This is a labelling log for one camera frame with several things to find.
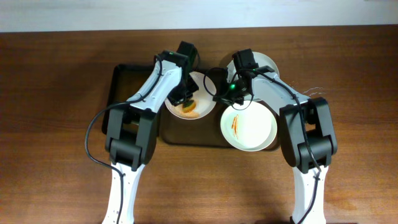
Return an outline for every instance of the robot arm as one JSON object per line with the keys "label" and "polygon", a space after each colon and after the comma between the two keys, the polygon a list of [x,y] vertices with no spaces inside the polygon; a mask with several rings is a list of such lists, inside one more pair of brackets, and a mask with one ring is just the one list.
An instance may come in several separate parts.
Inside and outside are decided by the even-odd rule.
{"label": "robot arm", "polygon": [[[155,58],[155,67],[141,89],[127,101],[136,101],[124,108],[109,112],[105,148],[112,166],[124,175],[123,188],[119,174],[112,170],[111,193],[103,223],[116,223],[123,190],[123,206],[119,223],[134,223],[134,201],[139,178],[144,166],[151,160],[157,137],[157,114],[164,100],[177,106],[192,97],[198,90],[189,72],[197,54],[196,48],[181,42],[176,52],[163,51]],[[132,133],[123,124],[138,124],[138,132]]]}
{"label": "robot arm", "polygon": [[[230,80],[230,86],[233,85],[234,88],[228,89],[222,97],[216,96],[215,100],[229,105],[242,104],[244,97],[250,94],[263,100],[279,115],[280,146],[286,162],[293,167],[295,182],[295,208],[290,222],[326,223],[323,214],[325,177],[331,156],[337,151],[328,103],[323,98],[311,99],[298,93],[286,85],[270,67],[259,67],[251,49],[239,51],[233,58],[235,68],[228,69],[227,80]],[[234,78],[236,74],[231,73],[235,70],[238,71],[238,78]],[[315,129],[303,133],[299,110],[302,110],[304,122],[314,124]],[[319,176],[307,150],[305,134],[314,159],[320,166]]]}

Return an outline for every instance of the wooden table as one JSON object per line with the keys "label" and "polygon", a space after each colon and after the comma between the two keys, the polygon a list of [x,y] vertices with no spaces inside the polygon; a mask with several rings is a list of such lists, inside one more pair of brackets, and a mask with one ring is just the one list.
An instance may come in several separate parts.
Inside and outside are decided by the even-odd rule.
{"label": "wooden table", "polygon": [[[193,42],[203,67],[252,48],[297,91],[325,97],[338,140],[325,184],[328,222],[398,220],[398,27],[286,27],[0,34],[0,222],[100,223],[111,171],[83,136],[119,63],[150,64]],[[97,124],[93,155],[107,161]],[[144,169],[136,223],[270,223],[294,207],[281,151],[170,146]]]}

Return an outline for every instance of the food on plate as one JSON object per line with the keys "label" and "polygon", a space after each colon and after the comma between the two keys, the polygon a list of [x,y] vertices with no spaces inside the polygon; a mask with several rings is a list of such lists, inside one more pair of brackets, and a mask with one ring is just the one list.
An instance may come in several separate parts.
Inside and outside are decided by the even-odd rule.
{"label": "food on plate", "polygon": [[189,113],[197,107],[195,100],[188,100],[182,105],[182,112]]}
{"label": "food on plate", "polygon": [[237,114],[234,117],[234,121],[232,122],[232,127],[231,127],[231,129],[233,130],[233,134],[237,139],[239,139],[239,137],[238,137],[238,119],[239,119],[239,115]]}

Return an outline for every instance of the black cable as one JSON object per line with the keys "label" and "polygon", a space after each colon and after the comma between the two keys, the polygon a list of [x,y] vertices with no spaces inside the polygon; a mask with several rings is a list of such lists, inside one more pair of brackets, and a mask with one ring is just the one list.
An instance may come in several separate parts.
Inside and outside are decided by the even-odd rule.
{"label": "black cable", "polygon": [[249,105],[247,107],[243,108],[243,109],[236,109],[234,107],[234,105],[231,105],[231,106],[232,106],[232,108],[234,108],[235,110],[238,110],[238,111],[246,110],[250,106],[251,102],[253,102],[253,98],[254,98],[254,94],[251,95],[251,99],[250,99]]}
{"label": "black cable", "polygon": [[318,181],[320,180],[319,175],[321,174],[321,172],[319,171],[316,176],[314,176],[313,178],[315,178],[315,186],[313,187],[313,194],[312,194],[312,200],[311,200],[311,204],[308,207],[307,211],[305,212],[305,214],[303,215],[303,217],[300,219],[300,221],[298,221],[297,224],[301,224],[305,218],[307,217],[307,215],[311,212],[313,204],[315,203],[315,199],[317,197],[317,190],[318,190]]}
{"label": "black cable", "polygon": [[209,73],[210,71],[212,71],[212,70],[225,70],[225,68],[214,67],[214,68],[210,68],[209,70],[207,70],[206,73],[205,73],[204,76],[203,76],[203,86],[205,87],[206,92],[207,92],[210,96],[212,96],[212,97],[224,97],[224,96],[226,96],[226,95],[229,93],[229,90],[231,89],[232,81],[235,79],[235,77],[236,77],[236,75],[237,75],[238,73],[236,72],[236,73],[234,74],[234,76],[232,77],[231,84],[229,84],[229,87],[228,87],[226,93],[224,93],[224,94],[221,95],[221,96],[218,96],[218,95],[215,95],[215,94],[210,93],[209,89],[207,89],[207,86],[206,86],[206,77],[208,77],[208,73]]}
{"label": "black cable", "polygon": [[141,97],[140,97],[139,99],[137,99],[137,100],[126,101],[126,102],[122,102],[122,103],[115,103],[115,104],[109,105],[107,108],[101,110],[101,111],[100,111],[99,113],[97,113],[97,114],[94,116],[94,118],[91,120],[90,124],[89,124],[88,127],[87,127],[87,131],[86,131],[86,136],[85,136],[85,150],[86,150],[87,156],[88,156],[92,161],[94,161],[94,162],[96,162],[96,163],[98,163],[98,164],[100,164],[100,165],[102,165],[102,166],[105,166],[105,167],[107,167],[107,168],[110,168],[110,169],[112,169],[112,170],[115,170],[115,171],[119,174],[119,176],[120,176],[120,188],[121,188],[121,189],[120,189],[120,194],[121,194],[121,195],[120,195],[120,208],[119,208],[118,219],[116,220],[116,224],[119,223],[120,215],[121,215],[122,208],[123,208],[123,176],[124,176],[124,174],[123,174],[119,169],[117,169],[117,168],[115,168],[115,167],[113,167],[113,166],[111,166],[111,165],[109,165],[109,164],[106,164],[106,163],[104,163],[104,162],[101,162],[101,161],[95,159],[95,158],[90,154],[90,152],[89,152],[89,150],[88,150],[88,137],[89,137],[89,135],[90,135],[90,131],[91,131],[93,125],[95,124],[95,121],[96,121],[103,113],[105,113],[105,111],[110,110],[110,109],[113,109],[113,108],[117,108],[117,107],[119,107],[119,106],[129,105],[129,104],[131,104],[131,103],[138,103],[138,102],[142,101],[143,99],[145,99],[145,98],[151,93],[151,91],[155,88],[156,84],[159,82],[159,79],[160,79],[160,77],[162,76],[162,70],[163,70],[163,67],[162,67],[162,59],[159,57],[159,55],[156,55],[155,57],[156,57],[156,60],[157,60],[157,61],[159,62],[159,64],[160,64],[160,70],[159,70],[159,74],[158,74],[158,77],[157,77],[155,83],[150,87],[149,91],[148,91],[144,96],[141,96]]}

